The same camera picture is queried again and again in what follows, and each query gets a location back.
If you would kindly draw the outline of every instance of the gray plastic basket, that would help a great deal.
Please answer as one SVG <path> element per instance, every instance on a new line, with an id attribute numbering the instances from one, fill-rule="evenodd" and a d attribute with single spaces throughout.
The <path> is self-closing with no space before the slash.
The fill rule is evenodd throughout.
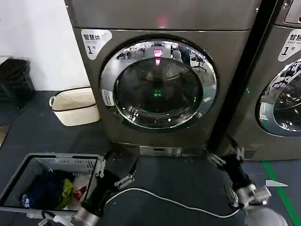
<path id="1" fill-rule="evenodd" d="M 0 210 L 26 213 L 30 218 L 41 218 L 42 210 L 26 209 L 20 204 L 20 197 L 37 175 L 50 170 L 64 170 L 75 176 L 93 175 L 99 155 L 65 153 L 31 153 L 25 157 L 0 196 Z M 89 189 L 95 186 L 91 176 Z M 61 216 L 71 216 L 76 210 L 49 210 Z"/>

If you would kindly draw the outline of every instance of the power cord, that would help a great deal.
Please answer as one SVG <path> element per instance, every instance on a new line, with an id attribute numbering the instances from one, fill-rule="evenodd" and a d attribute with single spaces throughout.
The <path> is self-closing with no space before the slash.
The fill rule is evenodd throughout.
<path id="1" fill-rule="evenodd" d="M 135 187 L 133 187 L 133 188 L 128 188 L 128 189 L 123 190 L 122 192 L 120 192 L 120 193 L 114 195 L 113 197 L 111 197 L 111 198 L 106 202 L 106 204 L 108 204 L 109 202 L 111 202 L 111 201 L 112 201 L 113 199 L 115 199 L 117 196 L 119 196 L 119 195 L 121 195 L 121 194 L 123 194 L 123 193 L 125 193 L 125 192 L 128 192 L 128 191 L 140 191 L 140 192 L 144 192 L 144 193 L 150 194 L 150 195 L 152 195 L 152 196 L 154 196 L 154 197 L 156 197 L 156 198 L 158 198 L 158 199 L 161 199 L 161 200 L 164 200 L 164 201 L 168 201 L 168 202 L 172 202 L 172 203 L 174 203 L 174 204 L 177 204 L 177 205 L 179 205 L 179 206 L 182 206 L 182 207 L 184 207 L 184 208 L 186 208 L 186 209 L 200 211 L 200 212 L 209 214 L 209 215 L 214 216 L 214 217 L 217 217 L 217 218 L 229 218 L 229 217 L 234 216 L 235 214 L 237 214 L 237 213 L 240 211 L 240 209 L 238 209 L 238 210 L 236 210 L 235 212 L 233 212 L 233 213 L 231 213 L 231 214 L 229 214 L 229 215 L 221 216 L 221 215 L 218 215 L 218 214 L 215 214 L 215 213 L 211 213 L 211 212 L 209 212 L 209 211 L 202 210 L 202 209 L 199 209 L 199 208 L 194 208 L 194 207 L 185 206 L 184 204 L 179 203 L 179 202 L 177 202 L 177 201 L 170 200 L 170 199 L 167 199 L 167 198 L 158 196 L 158 195 L 156 195 L 156 194 L 154 194 L 154 193 L 152 193 L 152 192 L 149 192 L 149 191 L 147 191 L 147 190 L 144 190 L 144 189 L 141 189 L 141 188 L 135 188 Z"/>
<path id="2" fill-rule="evenodd" d="M 113 199 L 115 199 L 117 196 L 119 196 L 119 195 L 121 195 L 121 194 L 123 194 L 123 193 L 125 193 L 125 192 L 128 192 L 128 191 L 139 191 L 139 192 L 144 192 L 144 193 L 147 193 L 147 194 L 150 194 L 150 195 L 156 197 L 157 199 L 161 199 L 161 200 L 164 200 L 164 201 L 172 202 L 172 203 L 177 204 L 177 205 L 179 205 L 179 206 L 182 206 L 182 207 L 184 207 L 184 208 L 186 208 L 186 209 L 200 211 L 200 212 L 209 214 L 209 215 L 214 216 L 214 217 L 217 217 L 217 218 L 229 218 L 229 217 L 234 216 L 235 214 L 237 214 L 237 213 L 240 211 L 240 209 L 238 209 L 238 210 L 236 210 L 235 212 L 233 212 L 233 213 L 231 213 L 231 214 L 228 214 L 228 215 L 225 215 L 225 216 L 221 216 L 221 215 L 218 215 L 218 214 L 215 214 L 215 213 L 211 213 L 211 212 L 209 212 L 209 211 L 207 211 L 207 210 L 202 210 L 202 209 L 199 209 L 199 208 L 194 208 L 194 207 L 186 206 L 186 205 L 184 205 L 184 204 L 182 204 L 182 203 L 179 203 L 179 202 L 177 202 L 177 201 L 174 201 L 174 200 L 171 200 L 171 199 L 167 199 L 167 198 L 158 196 L 158 195 L 156 195 L 156 194 L 154 194 L 154 193 L 152 193 L 152 192 L 149 192 L 149 191 L 144 190 L 144 189 L 141 189 L 141 188 L 136 188 L 136 187 L 128 188 L 128 189 L 126 189 L 126 190 L 123 190 L 122 192 L 119 192 L 118 194 L 116 194 L 116 195 L 114 195 L 113 197 L 111 197 L 111 198 L 106 202 L 106 205 L 107 205 L 109 202 L 111 202 Z M 64 225 L 68 225 L 68 219 L 65 219 L 65 218 L 63 218 L 63 217 L 60 217 L 60 216 L 58 216 L 58 215 L 55 215 L 55 214 L 53 214 L 53 213 L 50 212 L 50 211 L 43 210 L 41 214 L 42 214 L 42 217 L 43 217 L 43 221 L 41 221 L 41 222 L 39 223 L 39 226 L 44 226 L 44 225 L 49 226 L 49 225 L 50 225 L 49 222 L 47 222 L 47 219 L 46 219 L 46 215 L 45 215 L 45 214 L 48 214 L 48 215 L 52 218 L 52 220 L 53 220 L 54 222 L 60 222 L 60 223 L 62 223 L 62 224 L 64 224 Z"/>

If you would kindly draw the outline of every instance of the white cable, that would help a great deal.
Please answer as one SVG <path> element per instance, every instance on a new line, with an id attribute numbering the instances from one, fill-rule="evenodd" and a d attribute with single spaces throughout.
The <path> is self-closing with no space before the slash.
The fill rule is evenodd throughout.
<path id="1" fill-rule="evenodd" d="M 168 201 L 168 202 L 172 202 L 172 203 L 174 203 L 174 204 L 177 204 L 177 205 L 182 206 L 182 207 L 184 207 L 184 208 L 186 208 L 186 209 L 189 209 L 189 210 L 197 210 L 197 211 L 201 211 L 201 212 L 203 212 L 203 213 L 212 215 L 212 216 L 217 217 L 217 218 L 229 218 L 229 217 L 232 217 L 233 215 L 237 214 L 237 213 L 240 211 L 240 210 L 237 210 L 237 211 L 235 211 L 235 212 L 233 212 L 233 213 L 231 213 L 231 214 L 229 214 L 229 215 L 221 216 L 221 215 L 217 215 L 217 214 L 215 214 L 215 213 L 211 213 L 211 212 L 209 212 L 209 211 L 202 210 L 202 209 L 199 209 L 199 208 L 194 208 L 194 207 L 185 206 L 184 204 L 179 203 L 179 202 L 177 202 L 177 201 L 170 200 L 170 199 L 167 199 L 167 198 L 163 198 L 163 197 L 158 196 L 158 195 L 156 195 L 156 194 L 154 194 L 154 193 L 152 193 L 152 192 L 149 192 L 149 191 L 147 191 L 147 190 L 144 190 L 144 189 L 141 189 L 141 188 L 135 188 L 135 187 L 133 187 L 133 188 L 128 188 L 128 189 L 123 190 L 122 192 L 120 192 L 120 193 L 114 195 L 113 197 L 111 197 L 111 198 L 106 202 L 106 204 L 108 204 L 109 202 L 111 202 L 111 201 L 112 201 L 113 199 L 115 199 L 117 196 L 123 194 L 124 192 L 128 192 L 128 191 L 140 191 L 140 192 L 145 192 L 145 193 L 150 194 L 150 195 L 152 195 L 152 196 L 154 196 L 154 197 L 156 197 L 156 198 L 158 198 L 158 199 L 165 200 L 165 201 Z"/>

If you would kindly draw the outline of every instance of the laundry basket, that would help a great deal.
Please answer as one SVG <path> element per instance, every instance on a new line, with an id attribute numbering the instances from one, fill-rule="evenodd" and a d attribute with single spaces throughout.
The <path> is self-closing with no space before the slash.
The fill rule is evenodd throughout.
<path id="1" fill-rule="evenodd" d="M 100 119 L 91 87 L 61 91 L 50 98 L 49 105 L 65 126 L 78 126 Z"/>
<path id="2" fill-rule="evenodd" d="M 26 213 L 31 218 L 40 218 L 42 210 L 24 208 L 21 205 L 20 197 L 32 184 L 37 175 L 47 171 L 63 170 L 72 173 L 74 176 L 88 176 L 87 194 L 90 189 L 96 186 L 95 174 L 96 165 L 101 160 L 95 154 L 66 154 L 66 153 L 30 153 L 20 167 L 12 176 L 10 182 L 0 196 L 0 210 L 8 212 Z M 58 215 L 72 216 L 77 210 L 48 210 Z"/>

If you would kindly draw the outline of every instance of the gray washing machine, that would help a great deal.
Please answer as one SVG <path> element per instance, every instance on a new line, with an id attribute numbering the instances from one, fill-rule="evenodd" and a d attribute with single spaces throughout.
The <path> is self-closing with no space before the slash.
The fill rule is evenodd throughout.
<path id="1" fill-rule="evenodd" d="M 110 141 L 201 155 L 260 0 L 65 2 Z"/>
<path id="2" fill-rule="evenodd" d="M 301 0 L 281 1 L 217 153 L 230 152 L 230 136 L 254 160 L 301 158 L 300 50 Z"/>

